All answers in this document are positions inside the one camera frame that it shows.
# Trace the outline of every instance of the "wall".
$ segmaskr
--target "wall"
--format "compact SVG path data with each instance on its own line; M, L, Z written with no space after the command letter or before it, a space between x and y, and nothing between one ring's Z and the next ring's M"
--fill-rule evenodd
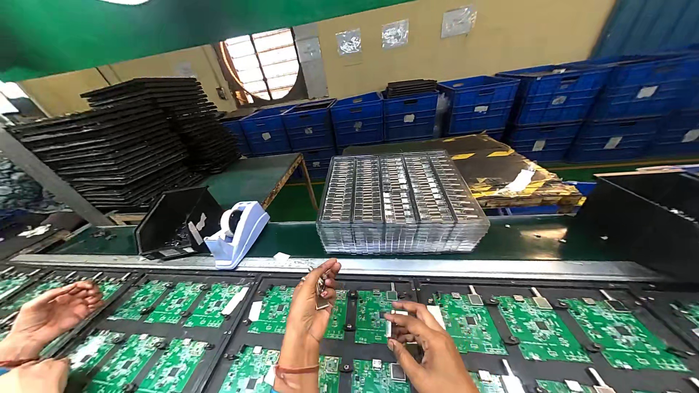
M468 36L441 39L442 14L472 4ZM317 23L330 97L396 80L451 80L589 56L614 0L417 0ZM408 44L383 50L381 26L409 19ZM339 56L335 33L361 29L362 53Z

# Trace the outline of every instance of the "window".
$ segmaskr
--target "window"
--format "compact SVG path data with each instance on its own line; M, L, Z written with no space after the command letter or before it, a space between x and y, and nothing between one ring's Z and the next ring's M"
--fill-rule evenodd
M291 29L229 38L220 46L227 71L242 88L241 103L276 101L296 85L299 63Z

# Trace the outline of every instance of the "human hand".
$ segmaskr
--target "human hand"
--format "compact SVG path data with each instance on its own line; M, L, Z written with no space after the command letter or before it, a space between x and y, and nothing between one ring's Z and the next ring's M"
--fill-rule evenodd
M9 335L0 343L0 360L38 357L45 345L101 307L101 299L97 285L78 281L26 302Z
M62 393L69 369L68 358L27 362L0 376L0 392Z
M398 325L396 338L389 338L388 346L415 389L420 393L478 393L454 340L427 311L427 307L413 301L395 301L393 307L416 315L384 315L386 320ZM421 364L403 346L415 341L424 351Z

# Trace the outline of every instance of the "crate label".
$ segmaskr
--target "crate label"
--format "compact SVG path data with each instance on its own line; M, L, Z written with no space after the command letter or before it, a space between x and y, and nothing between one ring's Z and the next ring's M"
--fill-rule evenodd
M658 89L658 86L647 86L647 87L641 87L641 90L638 90L638 94L636 94L636 98L647 98L647 97L652 97L653 94L655 94L655 91Z
M684 137L682 138L682 143L684 142L694 142L699 138L699 129L690 129L687 131L686 134L684 134Z
M605 145L605 149L615 149L619 142L621 142L621 136L613 136L611 137L608 141L607 144Z
M567 96L558 96L554 98L553 101L551 101L551 105L559 105L561 103L565 102L565 99L568 98Z
M534 142L534 147L531 148L531 151L540 152L541 150L544 150L545 145L546 145L546 139L540 139L540 140Z

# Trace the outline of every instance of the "white paper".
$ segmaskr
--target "white paper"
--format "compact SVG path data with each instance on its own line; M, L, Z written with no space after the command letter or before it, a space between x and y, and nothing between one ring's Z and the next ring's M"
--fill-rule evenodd
M531 151L540 152L541 150L544 150L544 146L546 146L546 139L540 139L534 142L534 147L531 148Z
M641 87L641 90L638 90L638 94L636 94L636 98L652 97L653 94L655 94L655 91L657 89L658 89L658 86Z
M621 142L621 138L623 138L623 137L621 137L621 136L613 136L613 137L611 137L611 138L607 141L607 144L605 145L604 149L608 150L608 149L614 149L614 148L616 148L616 146L619 144L619 142Z

